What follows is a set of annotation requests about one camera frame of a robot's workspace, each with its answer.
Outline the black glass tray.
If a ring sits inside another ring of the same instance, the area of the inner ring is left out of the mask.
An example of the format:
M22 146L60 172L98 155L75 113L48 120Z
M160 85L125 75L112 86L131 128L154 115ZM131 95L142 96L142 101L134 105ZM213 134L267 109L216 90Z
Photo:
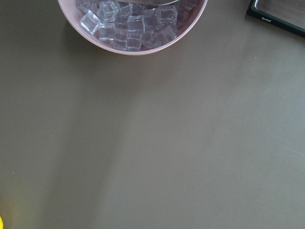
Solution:
M298 36L305 36L304 0L252 0L246 13Z

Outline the metal ice scoop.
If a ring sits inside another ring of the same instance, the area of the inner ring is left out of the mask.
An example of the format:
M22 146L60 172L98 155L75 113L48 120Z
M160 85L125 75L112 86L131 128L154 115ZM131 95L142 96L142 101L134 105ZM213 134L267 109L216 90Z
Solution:
M144 5L169 5L178 2L179 0L117 0L119 2L137 3Z

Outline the yellow lemon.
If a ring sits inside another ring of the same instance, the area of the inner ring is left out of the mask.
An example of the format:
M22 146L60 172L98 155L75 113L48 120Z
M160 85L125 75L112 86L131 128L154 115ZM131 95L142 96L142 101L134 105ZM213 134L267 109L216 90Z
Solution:
M0 229L3 229L3 221L1 217L0 217Z

